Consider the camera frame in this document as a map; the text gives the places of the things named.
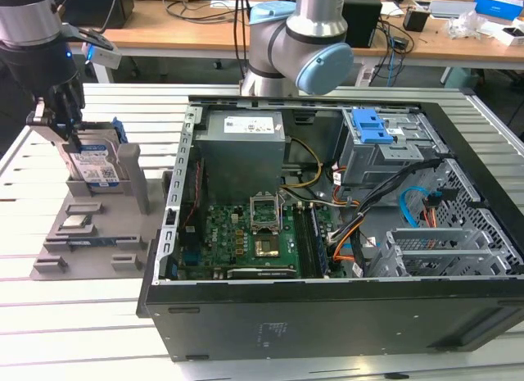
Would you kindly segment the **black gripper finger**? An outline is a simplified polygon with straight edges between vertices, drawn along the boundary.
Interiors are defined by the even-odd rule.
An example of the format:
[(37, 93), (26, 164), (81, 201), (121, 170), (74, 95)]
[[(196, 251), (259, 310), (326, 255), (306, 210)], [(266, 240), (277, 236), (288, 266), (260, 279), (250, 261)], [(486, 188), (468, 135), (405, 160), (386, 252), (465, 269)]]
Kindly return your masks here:
[(65, 95), (51, 93), (36, 100), (36, 106), (26, 119), (26, 124), (49, 142), (68, 140), (68, 113)]
[(78, 126), (82, 123), (82, 110), (85, 107), (84, 89), (80, 80), (70, 80), (62, 86), (61, 90), (65, 116), (65, 127), (68, 140), (77, 152), (81, 146), (78, 137)]

